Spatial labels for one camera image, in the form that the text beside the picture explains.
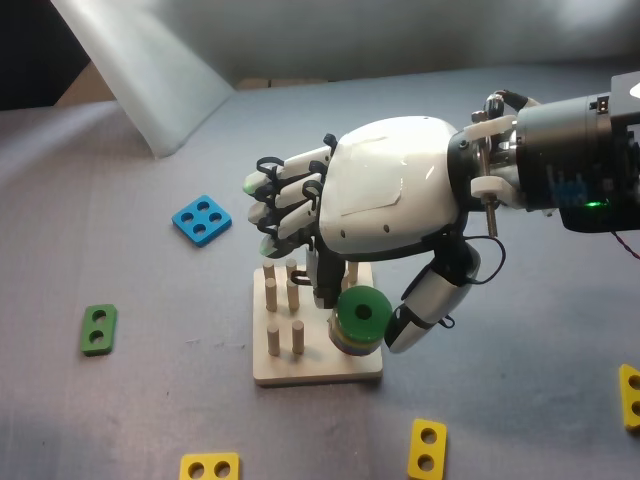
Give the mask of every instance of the wire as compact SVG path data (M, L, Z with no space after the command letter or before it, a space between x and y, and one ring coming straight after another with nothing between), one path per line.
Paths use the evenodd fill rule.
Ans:
M485 279L485 280L476 280L475 278L468 278L467 277L467 282L470 283L471 285L484 285L485 283L489 283L491 280L493 280L495 278L495 276L500 273L500 270L502 270L502 266L504 265L505 260L507 259L507 249L504 248L504 245L502 244L502 242L500 240L498 240L496 237L490 237L489 235L477 235L474 237L464 237L465 240L475 240L475 239L483 239L483 240L492 240L494 242L496 242L498 244L498 246L500 247L500 252L502 253L502 258L500 259L500 265L498 265L498 268L496 268L496 271L493 272L489 278Z
M640 260L640 255L638 255L636 252L634 252L633 249L629 245L627 245L624 240L622 240L620 238L620 235L618 235L618 232L611 232L611 235L616 237L616 240L618 240L618 243L620 243L620 245L622 245L622 247L627 252L629 252L631 255L633 255L633 258L635 258L636 260Z

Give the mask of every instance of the blue block with four holes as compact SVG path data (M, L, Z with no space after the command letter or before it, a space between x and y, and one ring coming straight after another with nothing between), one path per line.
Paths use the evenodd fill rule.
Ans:
M190 203L171 219L198 247L204 247L231 226L231 216L207 195Z

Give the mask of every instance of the red wire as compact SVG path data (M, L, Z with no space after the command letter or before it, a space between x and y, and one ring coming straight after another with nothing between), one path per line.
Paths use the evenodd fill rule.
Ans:
M618 240L618 242L620 243L620 245L623 246L623 248L629 252L631 255L633 255L634 258L636 258L637 260L640 260L640 255L638 255L636 252L634 252L631 247L629 245L627 245L624 240L622 240L620 238L620 235L618 235L617 232L611 232L611 235L613 235L614 237L616 237L616 240Z

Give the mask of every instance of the yellow block with two holes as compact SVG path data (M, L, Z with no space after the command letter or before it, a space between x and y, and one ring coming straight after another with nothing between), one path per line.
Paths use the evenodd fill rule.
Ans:
M630 365L620 367L620 394L624 427L640 429L640 371Z
M411 480L442 480L447 426L417 418L411 428L407 474Z
M240 480L237 453L191 453L182 457L180 480Z

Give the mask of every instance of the gray table surface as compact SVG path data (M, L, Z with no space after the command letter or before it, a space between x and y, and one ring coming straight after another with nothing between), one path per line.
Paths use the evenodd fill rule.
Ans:
M607 91L632 68L244 92L163 160L116 103L1 113L0 478L176 479L185 453L236 451L246 480L403 479L422 417L449 428L448 480L637 480L640 439L623 429L617 370L640 366L640 264L611 235L500 209L507 262L472 289L455 329L385 350L378 385L261 389L251 375L261 235L241 191L256 159L316 148L326 132L423 114L461 128L498 88L553 101ZM197 249L171 216L203 193L234 224ZM484 233L484 217L467 231ZM498 256L479 248L486 274ZM429 258L376 264L377 286L397 304ZM80 325L96 303L119 310L116 346L88 359Z

